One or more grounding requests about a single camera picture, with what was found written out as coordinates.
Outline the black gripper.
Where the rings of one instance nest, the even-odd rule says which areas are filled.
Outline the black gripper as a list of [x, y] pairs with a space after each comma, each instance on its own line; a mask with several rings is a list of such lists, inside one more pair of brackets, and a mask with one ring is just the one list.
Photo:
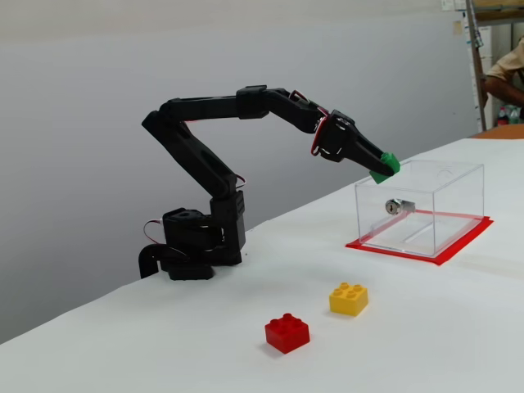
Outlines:
[[394, 170], [382, 161], [384, 152], [357, 129], [349, 116], [338, 110], [327, 113], [318, 121], [311, 154], [334, 162], [340, 162], [344, 157], [374, 173], [387, 177], [394, 175]]

